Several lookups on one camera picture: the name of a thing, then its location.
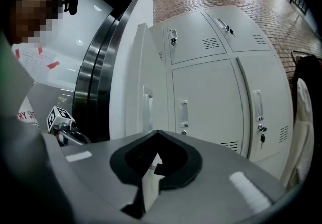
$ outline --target white wall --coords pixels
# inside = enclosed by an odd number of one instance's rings
[[[127,62],[137,26],[142,23],[147,23],[149,27],[153,25],[153,0],[139,0],[137,2],[120,41],[111,85],[109,108],[110,139],[118,139],[125,136]]]
[[[315,21],[315,18],[314,18],[314,16],[313,16],[313,14],[312,14],[310,9],[308,9],[306,11],[306,15],[305,15],[304,19],[307,21],[308,25],[310,25],[310,27],[312,28],[313,32],[317,32],[318,25],[317,25],[317,23]]]

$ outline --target locker door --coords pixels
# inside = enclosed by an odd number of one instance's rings
[[[166,65],[165,59],[165,44],[163,40],[163,27],[162,23],[155,24],[149,28],[154,43],[156,45],[158,54],[160,56],[161,61],[164,65]]]
[[[271,50],[256,23],[237,6],[217,6],[206,9],[225,36],[233,52],[250,50]],[[223,29],[224,24],[233,29],[235,36]]]
[[[292,108],[284,75],[276,56],[238,57],[251,106],[251,151],[253,162],[275,155],[292,137]],[[267,128],[261,146],[258,125]]]
[[[199,12],[167,21],[171,64],[226,53],[211,25]],[[170,30],[176,30],[177,42],[171,44]]]
[[[168,130],[166,69],[149,28],[141,24],[128,62],[125,135],[152,130]]]
[[[230,60],[172,71],[176,132],[222,144],[240,153],[243,112]]]

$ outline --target key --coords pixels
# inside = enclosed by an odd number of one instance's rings
[[[236,35],[234,35],[234,33],[233,33],[233,30],[232,30],[232,29],[230,29],[230,33],[231,33],[233,36],[235,36],[235,37],[236,37]]]
[[[265,143],[265,136],[263,134],[261,135],[261,142],[262,142],[261,144],[261,149],[262,149],[263,143]]]

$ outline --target locker handle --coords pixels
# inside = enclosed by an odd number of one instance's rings
[[[143,98],[142,98],[142,124],[144,132],[151,132],[153,130],[153,93],[152,90],[146,86],[143,86]]]
[[[183,100],[180,103],[181,111],[181,127],[188,127],[188,100]]]
[[[215,18],[218,25],[221,27],[221,29],[227,29],[227,24],[223,21],[221,18]]]
[[[174,46],[177,43],[177,39],[178,39],[178,34],[176,29],[171,29],[169,30],[170,32],[170,41],[171,41],[171,45]]]
[[[261,121],[264,119],[261,91],[260,90],[253,91],[253,98],[254,98],[255,120]]]

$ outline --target paper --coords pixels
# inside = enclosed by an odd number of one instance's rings
[[[14,45],[12,50],[18,62],[36,82],[46,83],[51,70],[48,66],[53,64],[55,53],[43,47],[35,48],[24,45]]]

